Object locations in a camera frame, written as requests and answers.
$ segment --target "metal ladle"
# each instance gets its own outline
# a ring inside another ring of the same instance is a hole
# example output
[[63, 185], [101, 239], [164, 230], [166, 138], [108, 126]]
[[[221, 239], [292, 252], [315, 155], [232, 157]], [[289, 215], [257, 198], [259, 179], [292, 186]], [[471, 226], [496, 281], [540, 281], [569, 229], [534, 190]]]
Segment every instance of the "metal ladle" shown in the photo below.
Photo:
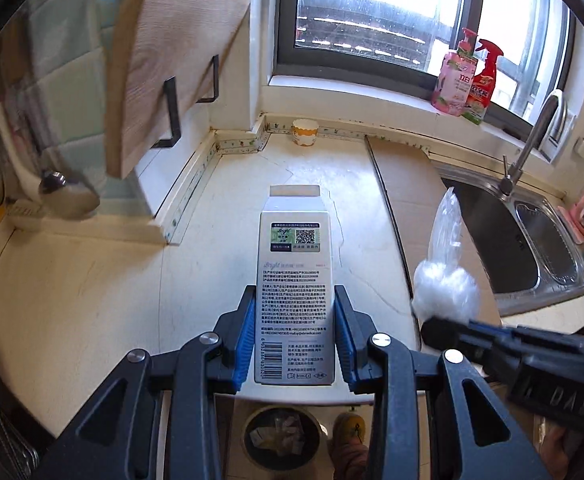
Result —
[[37, 176], [22, 163], [10, 134], [2, 104], [0, 135], [14, 172], [29, 199], [42, 203], [54, 215], [70, 220], [84, 218], [99, 206], [101, 203], [99, 195], [84, 182], [58, 171], [45, 170], [41, 176]]

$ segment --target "pink soap bottle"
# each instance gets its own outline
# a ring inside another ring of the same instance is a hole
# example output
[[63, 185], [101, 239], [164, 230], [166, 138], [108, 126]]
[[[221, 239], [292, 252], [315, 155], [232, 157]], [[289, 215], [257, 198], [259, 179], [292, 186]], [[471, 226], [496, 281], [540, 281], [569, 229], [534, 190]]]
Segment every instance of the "pink soap bottle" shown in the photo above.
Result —
[[454, 116], [463, 113], [478, 61], [473, 56], [472, 45], [476, 32], [464, 28], [463, 33], [466, 36], [458, 42], [457, 49], [450, 50], [443, 58], [437, 85], [432, 92], [432, 106]]

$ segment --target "faucet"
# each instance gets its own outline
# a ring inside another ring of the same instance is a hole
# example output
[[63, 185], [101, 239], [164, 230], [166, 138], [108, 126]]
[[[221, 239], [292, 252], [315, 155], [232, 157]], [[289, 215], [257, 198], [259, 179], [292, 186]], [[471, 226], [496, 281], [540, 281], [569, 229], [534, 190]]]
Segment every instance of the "faucet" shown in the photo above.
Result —
[[549, 132], [551, 137], [556, 137], [557, 133], [560, 133], [565, 126], [566, 117], [566, 106], [565, 100], [563, 99], [563, 92], [559, 89], [550, 92], [548, 97], [541, 107], [538, 119], [532, 130], [530, 131], [530, 136], [526, 141], [526, 145], [521, 150], [520, 155], [516, 162], [510, 165], [508, 168], [508, 159], [503, 155], [503, 169], [505, 176], [499, 182], [499, 191], [503, 193], [505, 197], [510, 196], [514, 186], [517, 185], [518, 180], [523, 175], [523, 165], [528, 160], [528, 156], [532, 152], [541, 136]]

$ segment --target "window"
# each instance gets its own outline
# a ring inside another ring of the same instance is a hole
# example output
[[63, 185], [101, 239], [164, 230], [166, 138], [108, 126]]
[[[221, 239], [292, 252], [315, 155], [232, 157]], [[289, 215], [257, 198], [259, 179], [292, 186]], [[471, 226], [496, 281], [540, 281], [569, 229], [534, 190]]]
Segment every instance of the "window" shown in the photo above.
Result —
[[468, 27], [504, 51], [486, 121], [525, 139], [545, 97], [565, 84], [573, 22], [561, 0], [280, 0], [275, 73], [429, 99]]

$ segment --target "paper cup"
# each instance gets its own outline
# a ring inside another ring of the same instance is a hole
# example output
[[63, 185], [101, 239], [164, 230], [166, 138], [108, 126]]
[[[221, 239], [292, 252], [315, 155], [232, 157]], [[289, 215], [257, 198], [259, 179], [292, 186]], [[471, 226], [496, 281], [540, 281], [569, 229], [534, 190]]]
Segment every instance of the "paper cup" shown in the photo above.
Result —
[[318, 131], [319, 123], [310, 119], [297, 119], [292, 123], [292, 136], [299, 146], [312, 146]]

